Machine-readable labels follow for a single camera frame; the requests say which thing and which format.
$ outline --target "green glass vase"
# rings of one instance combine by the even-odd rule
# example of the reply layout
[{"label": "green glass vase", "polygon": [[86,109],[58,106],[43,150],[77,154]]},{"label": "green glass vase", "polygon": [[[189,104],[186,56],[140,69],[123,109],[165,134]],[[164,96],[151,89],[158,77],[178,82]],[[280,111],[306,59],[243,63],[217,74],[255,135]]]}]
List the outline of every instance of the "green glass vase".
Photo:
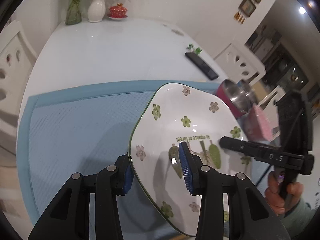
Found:
[{"label": "green glass vase", "polygon": [[80,3],[81,0],[69,0],[66,25],[73,25],[82,21]]}]

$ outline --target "plate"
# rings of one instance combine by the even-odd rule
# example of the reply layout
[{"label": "plate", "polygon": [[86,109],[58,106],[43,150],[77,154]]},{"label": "plate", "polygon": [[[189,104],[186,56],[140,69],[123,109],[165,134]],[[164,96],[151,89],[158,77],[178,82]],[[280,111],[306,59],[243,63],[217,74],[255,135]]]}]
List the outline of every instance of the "plate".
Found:
[{"label": "plate", "polygon": [[[191,153],[220,173],[249,176],[251,159],[221,149],[223,136],[247,140],[222,100],[178,83],[158,89],[131,134],[129,159],[140,185],[162,216],[187,236],[196,235],[201,196],[190,195],[186,188],[179,143],[186,141]],[[224,210],[226,220],[225,194]]]},{"label": "plate", "polygon": [[110,14],[107,14],[107,17],[111,20],[114,20],[114,21],[121,21],[121,20],[124,20],[124,19],[127,19],[127,15],[123,18],[113,18],[113,17],[110,17]]}]

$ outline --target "stainless steel bowl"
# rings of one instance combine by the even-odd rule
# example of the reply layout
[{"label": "stainless steel bowl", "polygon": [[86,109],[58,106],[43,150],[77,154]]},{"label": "stainless steel bowl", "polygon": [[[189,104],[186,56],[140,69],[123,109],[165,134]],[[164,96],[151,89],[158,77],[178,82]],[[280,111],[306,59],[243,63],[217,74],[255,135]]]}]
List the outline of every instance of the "stainless steel bowl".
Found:
[{"label": "stainless steel bowl", "polygon": [[238,87],[241,87],[243,89],[245,95],[250,100],[251,104],[258,104],[256,93],[247,81],[241,79],[237,85]]},{"label": "stainless steel bowl", "polygon": [[244,90],[229,79],[223,81],[223,90],[232,104],[241,112],[247,113],[251,109],[251,104]]}]

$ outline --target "finger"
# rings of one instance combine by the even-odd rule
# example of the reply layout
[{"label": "finger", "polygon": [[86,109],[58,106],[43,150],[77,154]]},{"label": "finger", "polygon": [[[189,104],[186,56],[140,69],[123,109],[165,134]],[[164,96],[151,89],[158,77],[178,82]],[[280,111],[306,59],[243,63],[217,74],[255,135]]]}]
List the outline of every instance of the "finger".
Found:
[{"label": "finger", "polygon": [[268,186],[269,186],[269,188],[270,188],[272,193],[277,193],[278,192],[279,186],[278,186],[278,182],[277,182],[277,180],[275,178],[274,171],[269,173]]},{"label": "finger", "polygon": [[266,200],[269,204],[272,204],[276,207],[284,207],[284,199],[279,196],[278,193],[272,193],[270,188],[267,188],[265,191]]},{"label": "finger", "polygon": [[272,208],[273,212],[276,213],[277,215],[284,214],[284,208],[276,207],[272,204],[269,204],[269,205]]},{"label": "finger", "polygon": [[300,198],[303,193],[304,186],[299,182],[290,183],[287,186],[287,192],[295,197]]}]

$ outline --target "white vase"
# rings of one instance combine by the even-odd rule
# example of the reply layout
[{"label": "white vase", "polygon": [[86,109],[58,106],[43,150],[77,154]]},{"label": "white vase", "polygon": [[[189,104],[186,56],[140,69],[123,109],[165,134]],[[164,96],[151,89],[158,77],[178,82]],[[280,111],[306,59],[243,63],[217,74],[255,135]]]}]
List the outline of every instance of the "white vase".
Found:
[{"label": "white vase", "polygon": [[101,22],[106,13],[106,4],[104,0],[93,0],[88,9],[89,22]]}]

